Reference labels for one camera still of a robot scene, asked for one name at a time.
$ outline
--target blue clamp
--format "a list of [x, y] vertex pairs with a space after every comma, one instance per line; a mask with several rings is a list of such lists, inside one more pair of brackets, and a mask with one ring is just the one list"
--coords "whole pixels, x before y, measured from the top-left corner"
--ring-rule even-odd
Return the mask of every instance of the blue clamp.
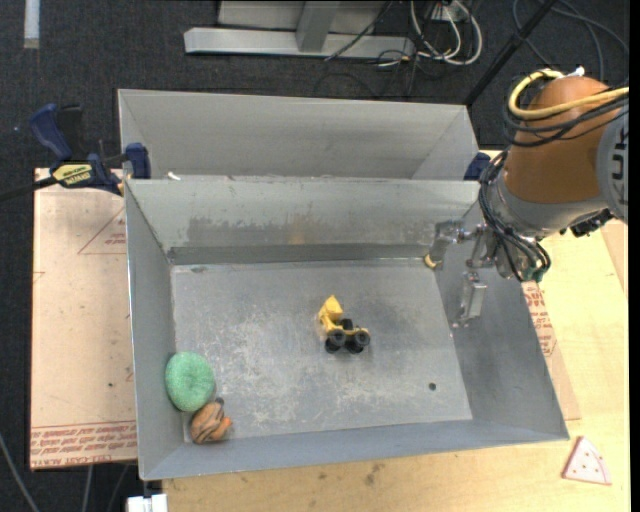
[[147, 149], [139, 142], [129, 144], [124, 150], [127, 160], [133, 167], [133, 177], [148, 180], [151, 178], [151, 163]]
[[[48, 103], [29, 119], [31, 131], [40, 144], [52, 150], [56, 155], [56, 162], [49, 169], [52, 176], [62, 164], [70, 163], [72, 161], [71, 159], [81, 151], [79, 144], [69, 144], [65, 134], [60, 129], [58, 121], [62, 120], [62, 118], [59, 119], [59, 114], [65, 115], [64, 120], [67, 121], [67, 128], [71, 130], [79, 129], [79, 116], [82, 114], [81, 107], [74, 107], [73, 112], [71, 112], [70, 108], [66, 108], [59, 113], [54, 103]], [[121, 155], [121, 157], [125, 157], [131, 162], [134, 178], [149, 179], [151, 177], [149, 156], [146, 148], [142, 144], [138, 142], [129, 144], [125, 150], [125, 154]], [[105, 167], [97, 154], [90, 153], [86, 157], [86, 162], [91, 165], [91, 172], [86, 175], [87, 179], [79, 180], [74, 185], [65, 184], [65, 181], [59, 181], [59, 183], [67, 188], [91, 187], [121, 195], [122, 187], [118, 185], [122, 183], [122, 180], [113, 174], [110, 169]]]
[[64, 134], [56, 123], [58, 108], [48, 103], [29, 118], [29, 126], [38, 142], [54, 152], [58, 162], [69, 160], [73, 155]]
[[486, 153], [478, 153], [467, 167], [467, 171], [464, 174], [465, 181], [478, 181], [482, 171], [491, 162], [491, 157]]

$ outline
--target wooden table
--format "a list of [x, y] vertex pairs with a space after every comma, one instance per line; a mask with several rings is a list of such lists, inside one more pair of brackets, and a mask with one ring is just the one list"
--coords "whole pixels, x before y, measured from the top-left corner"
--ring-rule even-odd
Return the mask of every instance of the wooden table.
[[[608, 241], [626, 254], [622, 238]], [[166, 480], [171, 512], [629, 510], [623, 287], [602, 233], [556, 235], [544, 245], [553, 266], [541, 289], [582, 416], [567, 422], [570, 441]], [[611, 486], [561, 478], [579, 436], [600, 451]]]

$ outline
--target cardboard sheet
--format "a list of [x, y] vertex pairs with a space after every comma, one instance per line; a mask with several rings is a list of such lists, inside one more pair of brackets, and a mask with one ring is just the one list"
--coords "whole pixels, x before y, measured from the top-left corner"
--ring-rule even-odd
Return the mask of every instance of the cardboard sheet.
[[124, 201], [35, 194], [31, 469], [134, 460]]

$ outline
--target green ball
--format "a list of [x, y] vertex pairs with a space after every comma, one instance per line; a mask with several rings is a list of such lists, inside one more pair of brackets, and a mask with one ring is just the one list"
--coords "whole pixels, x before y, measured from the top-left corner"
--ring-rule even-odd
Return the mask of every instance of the green ball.
[[172, 356], [164, 378], [173, 405], [185, 412], [197, 411], [206, 404], [216, 385], [209, 362], [195, 352]]

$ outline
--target white triangle label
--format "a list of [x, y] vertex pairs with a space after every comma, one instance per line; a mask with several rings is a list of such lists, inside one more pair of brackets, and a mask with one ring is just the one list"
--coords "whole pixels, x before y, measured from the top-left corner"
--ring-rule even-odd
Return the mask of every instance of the white triangle label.
[[562, 472], [562, 478], [611, 485], [611, 474], [604, 460], [595, 446], [585, 437], [578, 438], [567, 466]]

